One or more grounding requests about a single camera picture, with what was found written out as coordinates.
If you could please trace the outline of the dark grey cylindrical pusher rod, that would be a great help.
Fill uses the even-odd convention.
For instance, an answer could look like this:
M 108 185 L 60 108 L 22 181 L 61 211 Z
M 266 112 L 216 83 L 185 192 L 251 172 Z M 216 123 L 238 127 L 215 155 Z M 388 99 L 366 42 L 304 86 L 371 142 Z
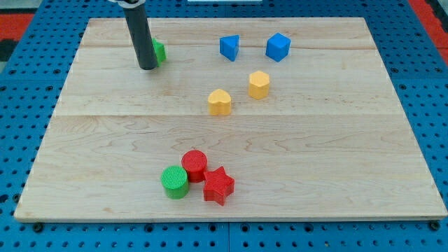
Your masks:
M 144 1 L 124 1 L 122 8 L 131 36 L 139 67 L 151 70 L 157 67 Z

